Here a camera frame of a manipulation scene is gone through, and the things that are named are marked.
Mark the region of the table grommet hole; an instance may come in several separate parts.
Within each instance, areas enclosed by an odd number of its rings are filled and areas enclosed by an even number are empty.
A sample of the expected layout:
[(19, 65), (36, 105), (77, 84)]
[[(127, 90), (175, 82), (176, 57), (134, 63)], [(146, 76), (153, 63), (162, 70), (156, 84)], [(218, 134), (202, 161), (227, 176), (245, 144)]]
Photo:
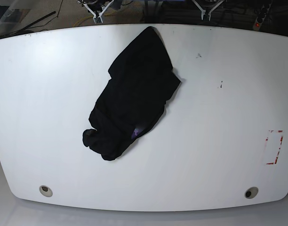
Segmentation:
[(47, 186), (40, 186), (39, 191), (45, 197), (51, 197), (53, 195), (52, 190)]
[(256, 195), (258, 194), (258, 188), (257, 187), (251, 187), (251, 188), (249, 188), (246, 192), (245, 192), (245, 194), (244, 194), (244, 196), (245, 196), (245, 198), (247, 198), (247, 199), (253, 199), (253, 198), (255, 198), (256, 197)]

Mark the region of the black T-shirt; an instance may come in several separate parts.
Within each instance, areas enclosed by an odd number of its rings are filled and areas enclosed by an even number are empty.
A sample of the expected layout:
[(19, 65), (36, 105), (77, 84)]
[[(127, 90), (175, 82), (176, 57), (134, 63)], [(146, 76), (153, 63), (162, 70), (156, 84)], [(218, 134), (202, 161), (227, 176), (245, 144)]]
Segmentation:
[(90, 113), (84, 146), (113, 161), (148, 133), (180, 85), (154, 27), (145, 28), (116, 57), (110, 79)]

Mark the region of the left table grommet hole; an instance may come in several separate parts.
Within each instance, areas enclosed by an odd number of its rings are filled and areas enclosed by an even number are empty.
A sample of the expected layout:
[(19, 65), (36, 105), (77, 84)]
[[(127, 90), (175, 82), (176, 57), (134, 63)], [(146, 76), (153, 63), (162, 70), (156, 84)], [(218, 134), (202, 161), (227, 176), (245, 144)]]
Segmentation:
[(51, 197), (53, 195), (52, 190), (47, 186), (40, 186), (39, 191), (45, 197)]

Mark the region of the right table grommet hole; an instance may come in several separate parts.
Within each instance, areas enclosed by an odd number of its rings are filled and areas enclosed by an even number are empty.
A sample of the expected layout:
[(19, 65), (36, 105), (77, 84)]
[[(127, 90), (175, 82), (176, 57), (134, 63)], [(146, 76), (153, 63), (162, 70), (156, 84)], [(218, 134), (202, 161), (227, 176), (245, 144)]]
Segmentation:
[(246, 192), (245, 192), (245, 194), (244, 194), (244, 196), (245, 196), (245, 198), (247, 198), (247, 199), (253, 199), (253, 198), (255, 198), (256, 197), (256, 195), (258, 194), (258, 188), (257, 187), (251, 187), (251, 188), (249, 188)]

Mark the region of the red tape rectangle marking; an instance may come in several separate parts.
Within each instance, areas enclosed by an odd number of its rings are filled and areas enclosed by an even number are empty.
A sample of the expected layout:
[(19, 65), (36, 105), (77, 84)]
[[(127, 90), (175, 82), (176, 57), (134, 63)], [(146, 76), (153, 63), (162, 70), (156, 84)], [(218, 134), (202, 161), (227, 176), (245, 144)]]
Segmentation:
[(265, 140), (263, 164), (277, 163), (283, 141), (283, 130), (270, 130)]

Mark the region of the power strip with red light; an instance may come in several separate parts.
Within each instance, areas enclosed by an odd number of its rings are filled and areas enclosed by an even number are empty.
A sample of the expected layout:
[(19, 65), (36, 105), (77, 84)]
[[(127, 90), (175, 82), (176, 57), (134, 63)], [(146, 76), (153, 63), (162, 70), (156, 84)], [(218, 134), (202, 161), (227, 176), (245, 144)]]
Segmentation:
[(254, 31), (259, 31), (264, 20), (265, 20), (265, 17), (267, 16), (268, 14), (268, 11), (270, 9), (272, 5), (272, 0), (264, 0), (263, 1), (263, 4), (261, 6), (261, 9), (259, 10), (259, 12), (257, 13), (257, 18), (254, 22), (254, 25), (253, 25), (253, 30)]

